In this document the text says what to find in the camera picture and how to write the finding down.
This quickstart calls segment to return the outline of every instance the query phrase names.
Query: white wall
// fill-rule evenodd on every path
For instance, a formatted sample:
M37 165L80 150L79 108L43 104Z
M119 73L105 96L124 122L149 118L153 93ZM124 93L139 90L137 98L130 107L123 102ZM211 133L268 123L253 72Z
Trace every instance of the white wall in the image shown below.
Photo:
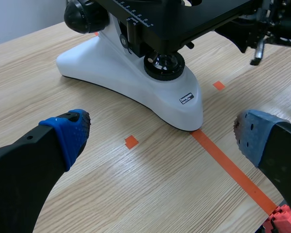
M65 0L0 0L0 43L63 22Z

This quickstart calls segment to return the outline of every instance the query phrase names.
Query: orange tape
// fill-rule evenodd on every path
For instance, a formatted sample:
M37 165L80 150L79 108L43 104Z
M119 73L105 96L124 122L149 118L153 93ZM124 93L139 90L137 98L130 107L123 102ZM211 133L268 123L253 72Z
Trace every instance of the orange tape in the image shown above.
M270 215L277 206L257 187L201 130L191 135L243 188L243 190Z
M127 148L130 150L131 148L135 147L139 142L137 141L137 139L131 135L128 138L125 139L126 142L126 146Z
M223 90L225 88L225 86L223 85L223 83L221 83L220 81L217 81L213 84L213 86L215 88L217 88L219 91Z

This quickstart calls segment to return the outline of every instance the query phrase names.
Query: red object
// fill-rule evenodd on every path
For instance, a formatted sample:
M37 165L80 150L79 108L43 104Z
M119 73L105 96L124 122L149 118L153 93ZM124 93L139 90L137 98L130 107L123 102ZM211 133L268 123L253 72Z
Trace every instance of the red object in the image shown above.
M271 233L273 226L271 220L274 218L274 224L279 233L291 233L291 209L287 205L277 207L274 212L263 223L265 233Z
M131 135L128 138L125 139L126 142L126 146L127 148L130 150L131 148L135 147L139 142L137 141L137 139Z
M213 86L215 88L217 88L219 91L223 90L225 88L225 86L223 85L223 83L221 83L220 81L217 81L213 84Z

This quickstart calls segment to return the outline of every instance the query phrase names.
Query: brand label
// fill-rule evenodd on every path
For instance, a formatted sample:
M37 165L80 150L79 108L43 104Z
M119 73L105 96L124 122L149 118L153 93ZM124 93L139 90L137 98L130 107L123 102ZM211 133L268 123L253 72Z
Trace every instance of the brand label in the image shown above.
M189 102L191 99L193 99L194 98L194 95L192 94L192 93L189 93L189 94L187 94L186 96L184 96L184 97L182 97L181 99L180 99L180 102L182 103L182 104L185 104L185 103L187 103L187 102Z

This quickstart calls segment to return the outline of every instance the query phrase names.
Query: white microscope base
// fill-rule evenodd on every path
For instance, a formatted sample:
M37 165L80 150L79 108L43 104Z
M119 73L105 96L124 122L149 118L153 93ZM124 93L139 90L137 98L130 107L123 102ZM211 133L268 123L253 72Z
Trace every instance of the white microscope base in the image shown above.
M180 130L194 131L203 123L200 87L187 67L175 80L155 80L144 71L143 58L121 53L107 38L100 36L60 55L57 66L63 76L127 96Z

